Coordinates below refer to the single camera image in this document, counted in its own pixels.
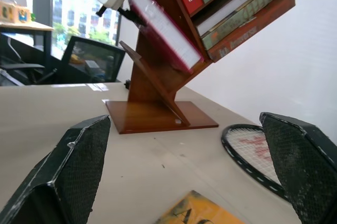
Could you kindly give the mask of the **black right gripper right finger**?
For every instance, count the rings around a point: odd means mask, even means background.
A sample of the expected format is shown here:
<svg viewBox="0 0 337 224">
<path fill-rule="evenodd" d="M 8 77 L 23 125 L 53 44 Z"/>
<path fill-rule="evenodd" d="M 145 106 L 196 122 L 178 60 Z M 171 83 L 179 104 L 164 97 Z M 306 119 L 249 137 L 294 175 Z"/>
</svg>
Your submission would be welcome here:
<svg viewBox="0 0 337 224">
<path fill-rule="evenodd" d="M 276 175 L 302 223 L 336 223 L 336 145 L 316 125 L 268 112 L 260 122 Z"/>
</svg>

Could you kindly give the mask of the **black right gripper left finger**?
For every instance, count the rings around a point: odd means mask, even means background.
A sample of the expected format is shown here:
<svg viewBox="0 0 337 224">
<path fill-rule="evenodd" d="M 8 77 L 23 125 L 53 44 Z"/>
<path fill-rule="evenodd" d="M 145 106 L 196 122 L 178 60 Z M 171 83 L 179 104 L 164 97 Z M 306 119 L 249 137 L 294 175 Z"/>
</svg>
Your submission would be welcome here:
<svg viewBox="0 0 337 224">
<path fill-rule="evenodd" d="M 87 223 L 101 181 L 111 120 L 70 127 L 28 173 L 1 211 L 1 223 Z"/>
</svg>

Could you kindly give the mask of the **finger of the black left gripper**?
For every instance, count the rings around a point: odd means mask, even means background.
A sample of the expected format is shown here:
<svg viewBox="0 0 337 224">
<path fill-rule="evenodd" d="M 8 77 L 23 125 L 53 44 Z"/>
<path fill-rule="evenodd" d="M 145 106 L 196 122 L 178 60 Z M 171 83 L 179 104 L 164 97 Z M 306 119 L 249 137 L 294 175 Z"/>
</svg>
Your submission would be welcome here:
<svg viewBox="0 0 337 224">
<path fill-rule="evenodd" d="M 143 21 L 137 13 L 131 10 L 127 10 L 125 12 L 125 17 L 129 20 L 132 21 L 136 26 L 146 26 L 147 23 Z"/>
</svg>

